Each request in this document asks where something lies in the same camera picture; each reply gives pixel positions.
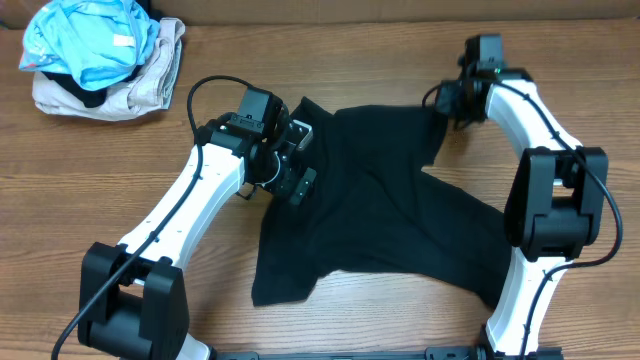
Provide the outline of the black t-shirt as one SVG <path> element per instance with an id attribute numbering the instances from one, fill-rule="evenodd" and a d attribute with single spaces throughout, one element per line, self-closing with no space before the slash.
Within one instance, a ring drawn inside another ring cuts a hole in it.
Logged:
<path id="1" fill-rule="evenodd" d="M 502 213 L 424 172 L 446 116 L 420 106 L 328 112 L 306 98 L 293 116 L 313 129 L 302 162 L 317 176 L 299 205 L 277 197 L 266 210 L 255 305 L 303 301 L 337 270 L 422 274 L 497 305 L 511 253 Z"/>

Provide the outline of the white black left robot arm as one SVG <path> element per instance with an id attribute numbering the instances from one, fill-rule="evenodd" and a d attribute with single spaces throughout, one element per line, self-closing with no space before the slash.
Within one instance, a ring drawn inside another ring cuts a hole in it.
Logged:
<path id="1" fill-rule="evenodd" d="M 94 243 L 81 268 L 81 344 L 120 359 L 214 359 L 190 333 L 185 272 L 224 204 L 250 184 L 299 204 L 315 172 L 295 158 L 311 125 L 272 110 L 241 110 L 210 120 L 177 180 L 117 244 Z"/>

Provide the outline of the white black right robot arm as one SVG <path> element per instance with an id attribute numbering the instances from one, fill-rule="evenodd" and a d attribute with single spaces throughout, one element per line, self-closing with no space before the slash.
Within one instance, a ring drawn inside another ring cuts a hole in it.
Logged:
<path id="1" fill-rule="evenodd" d="M 469 124 L 489 119 L 507 136 L 519 165 L 504 209 L 512 248 L 498 305 L 467 352 L 472 359 L 560 359 L 539 344 L 539 332 L 564 274 L 579 267 L 597 238 L 608 157 L 565 131 L 522 70 L 496 68 L 431 89 L 435 108 Z"/>

